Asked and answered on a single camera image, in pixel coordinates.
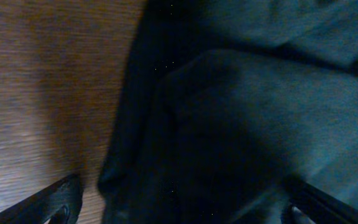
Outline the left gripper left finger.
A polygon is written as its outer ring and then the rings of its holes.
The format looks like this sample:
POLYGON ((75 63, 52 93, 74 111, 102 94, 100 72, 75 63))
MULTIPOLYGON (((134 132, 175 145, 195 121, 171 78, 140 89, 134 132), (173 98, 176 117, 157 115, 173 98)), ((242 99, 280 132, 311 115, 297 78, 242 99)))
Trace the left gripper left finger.
POLYGON ((80 176, 68 175, 0 212, 0 224, 76 224, 83 204, 80 176))

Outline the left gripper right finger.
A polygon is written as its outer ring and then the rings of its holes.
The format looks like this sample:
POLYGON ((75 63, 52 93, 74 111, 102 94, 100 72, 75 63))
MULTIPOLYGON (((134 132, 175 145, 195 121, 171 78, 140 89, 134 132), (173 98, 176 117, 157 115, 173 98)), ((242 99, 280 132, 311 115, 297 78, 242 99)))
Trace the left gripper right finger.
POLYGON ((281 214, 282 224, 296 224, 297 214, 316 224, 358 224, 357 209, 297 177, 284 180, 283 188, 289 200, 281 214))

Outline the black jeans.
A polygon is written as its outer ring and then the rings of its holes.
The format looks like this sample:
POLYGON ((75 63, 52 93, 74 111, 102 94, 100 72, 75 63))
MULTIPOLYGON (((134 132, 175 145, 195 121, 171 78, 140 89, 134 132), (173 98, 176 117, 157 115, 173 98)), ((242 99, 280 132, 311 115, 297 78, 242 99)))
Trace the black jeans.
POLYGON ((148 1, 103 223, 281 223, 289 177, 358 210, 358 1, 148 1))

